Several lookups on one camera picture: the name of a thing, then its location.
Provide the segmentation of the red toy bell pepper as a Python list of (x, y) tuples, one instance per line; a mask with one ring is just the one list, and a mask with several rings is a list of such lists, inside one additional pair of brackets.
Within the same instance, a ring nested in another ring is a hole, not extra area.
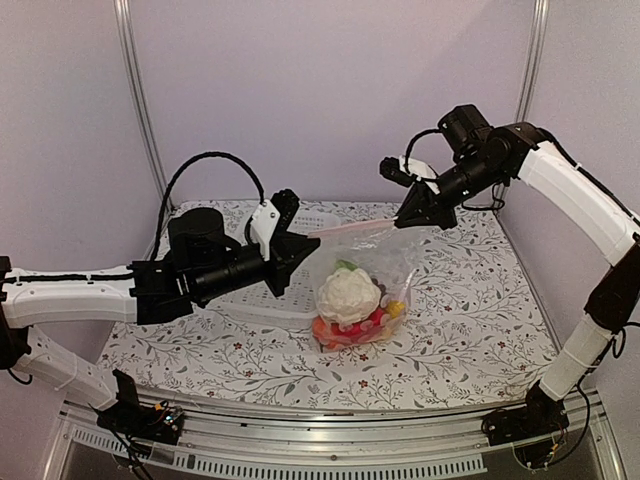
[(331, 333), (338, 337), (338, 341), (341, 343), (366, 343), (379, 334), (390, 319), (391, 317), (386, 311), (377, 308), (364, 320), (348, 326), (333, 323), (330, 329)]

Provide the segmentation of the white toy cauliflower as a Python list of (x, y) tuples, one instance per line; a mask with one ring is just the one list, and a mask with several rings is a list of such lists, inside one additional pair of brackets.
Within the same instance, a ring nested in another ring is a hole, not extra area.
[(380, 299), (379, 289), (363, 269), (339, 269), (319, 287), (316, 306), (324, 320), (348, 326), (366, 319)]

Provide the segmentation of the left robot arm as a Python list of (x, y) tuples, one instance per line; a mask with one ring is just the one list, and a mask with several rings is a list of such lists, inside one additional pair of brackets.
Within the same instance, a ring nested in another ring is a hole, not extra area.
[(289, 227), (297, 195), (281, 190), (261, 196), (240, 243), (225, 232), (223, 215), (199, 207), (160, 217), (147, 260), (78, 273), (36, 273), (1, 259), (1, 367), (21, 371), (99, 410), (128, 434), (148, 426), (134, 380), (107, 373), (55, 343), (45, 323), (105, 321), (136, 325), (170, 323), (210, 301), (263, 282), (284, 294), (302, 262), (320, 246)]

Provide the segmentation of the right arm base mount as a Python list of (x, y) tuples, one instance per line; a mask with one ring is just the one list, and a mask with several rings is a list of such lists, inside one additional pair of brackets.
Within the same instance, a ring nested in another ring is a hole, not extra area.
[(525, 404), (514, 409), (496, 409), (482, 418), (481, 431), (491, 446), (528, 440), (560, 432), (569, 427), (564, 403), (532, 392)]

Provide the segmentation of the dark purple toy grapes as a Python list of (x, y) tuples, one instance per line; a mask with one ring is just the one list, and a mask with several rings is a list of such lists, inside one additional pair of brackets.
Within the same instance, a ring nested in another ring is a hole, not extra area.
[(378, 281), (374, 281), (374, 285), (379, 289), (380, 297), (383, 298), (387, 294), (387, 287)]

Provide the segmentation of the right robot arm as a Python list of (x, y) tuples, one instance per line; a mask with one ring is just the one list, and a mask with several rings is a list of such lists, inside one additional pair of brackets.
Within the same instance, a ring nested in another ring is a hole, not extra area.
[(575, 161), (548, 130), (528, 122), (492, 126), (472, 104), (455, 107), (436, 127), (416, 133), (381, 174), (407, 188), (397, 228), (456, 227), (456, 208), (484, 190), (517, 180), (536, 191), (584, 235), (608, 270), (591, 291), (581, 320), (557, 358), (531, 387), (517, 427), (537, 436), (566, 395), (597, 365), (639, 302), (639, 218)]

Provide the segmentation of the clear zip top bag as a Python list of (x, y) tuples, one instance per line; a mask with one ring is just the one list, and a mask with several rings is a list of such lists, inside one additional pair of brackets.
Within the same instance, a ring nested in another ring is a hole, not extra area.
[(335, 352), (390, 339), (407, 318), (420, 263), (423, 230), (369, 220), (309, 234), (320, 247), (306, 261), (321, 351)]

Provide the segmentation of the yellow toy corn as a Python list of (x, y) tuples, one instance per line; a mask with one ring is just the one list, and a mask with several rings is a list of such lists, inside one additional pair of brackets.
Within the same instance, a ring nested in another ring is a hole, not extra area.
[(385, 307), (385, 311), (392, 319), (395, 319), (405, 314), (406, 305), (403, 302), (391, 300)]

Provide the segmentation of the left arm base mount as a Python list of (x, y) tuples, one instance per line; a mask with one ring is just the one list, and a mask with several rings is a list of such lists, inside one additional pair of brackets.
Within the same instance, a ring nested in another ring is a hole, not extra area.
[(144, 406), (133, 378), (120, 370), (112, 373), (117, 383), (116, 403), (96, 411), (97, 425), (129, 438), (177, 445), (184, 425), (183, 409), (166, 400)]

